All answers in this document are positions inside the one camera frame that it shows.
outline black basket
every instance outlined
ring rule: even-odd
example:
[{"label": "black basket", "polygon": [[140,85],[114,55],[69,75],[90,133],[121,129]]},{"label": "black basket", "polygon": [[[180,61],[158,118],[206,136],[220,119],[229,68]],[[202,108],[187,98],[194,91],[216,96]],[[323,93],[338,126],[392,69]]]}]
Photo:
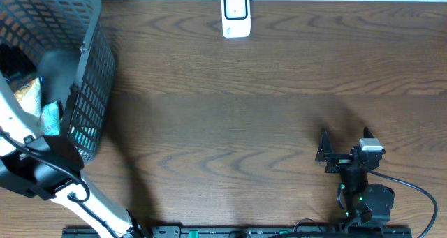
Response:
[{"label": "black basket", "polygon": [[48,50],[80,50],[60,135],[93,160],[115,76],[115,59],[99,24],[101,0],[0,0],[0,44],[39,64]]}]

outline black square outline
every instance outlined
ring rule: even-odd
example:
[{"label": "black square outline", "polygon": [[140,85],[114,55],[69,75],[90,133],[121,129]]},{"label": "black square outline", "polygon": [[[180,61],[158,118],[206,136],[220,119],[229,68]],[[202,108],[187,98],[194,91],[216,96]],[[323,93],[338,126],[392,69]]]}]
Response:
[{"label": "black square outline", "polygon": [[245,16],[242,18],[228,18],[226,16],[226,0],[223,0],[223,15],[225,15],[225,18],[227,20],[243,20],[245,18],[247,18],[249,16],[249,9],[248,9],[248,5],[247,5],[247,0],[245,0]]}]

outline white rectangular object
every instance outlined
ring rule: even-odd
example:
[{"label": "white rectangular object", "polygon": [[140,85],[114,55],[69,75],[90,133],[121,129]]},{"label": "white rectangular object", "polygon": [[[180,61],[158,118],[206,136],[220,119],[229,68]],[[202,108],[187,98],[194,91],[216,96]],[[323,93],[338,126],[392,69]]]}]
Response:
[{"label": "white rectangular object", "polygon": [[221,5],[223,36],[248,36],[251,31],[250,0],[221,0]]}]

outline table surface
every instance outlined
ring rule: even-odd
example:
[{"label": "table surface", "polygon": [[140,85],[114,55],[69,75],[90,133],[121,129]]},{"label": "table surface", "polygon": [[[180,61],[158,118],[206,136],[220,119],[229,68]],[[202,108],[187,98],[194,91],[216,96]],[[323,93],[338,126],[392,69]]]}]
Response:
[{"label": "table surface", "polygon": [[[369,126],[379,172],[437,199],[447,233],[447,5],[252,1],[251,35],[221,35],[219,1],[103,0],[117,76],[86,171],[148,223],[333,221],[339,176],[314,162],[322,127],[348,152]],[[392,223],[432,215],[394,189]],[[52,202],[0,191],[2,237],[60,237],[85,225]]]}]

